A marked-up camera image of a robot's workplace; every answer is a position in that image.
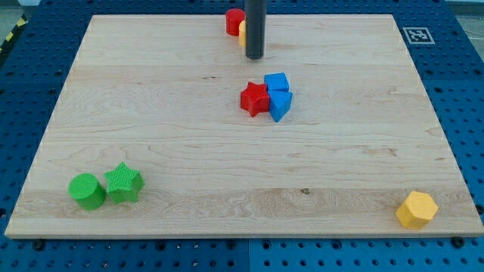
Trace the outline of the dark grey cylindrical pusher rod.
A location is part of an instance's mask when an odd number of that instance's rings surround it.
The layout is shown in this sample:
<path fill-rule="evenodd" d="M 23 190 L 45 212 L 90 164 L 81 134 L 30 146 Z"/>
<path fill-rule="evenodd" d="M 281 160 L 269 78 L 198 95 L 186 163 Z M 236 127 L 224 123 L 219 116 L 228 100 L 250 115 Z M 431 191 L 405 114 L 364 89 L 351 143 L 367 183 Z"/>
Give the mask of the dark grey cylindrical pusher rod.
<path fill-rule="evenodd" d="M 265 50 L 266 0 L 246 0 L 246 56 L 252 60 L 263 57 Z"/>

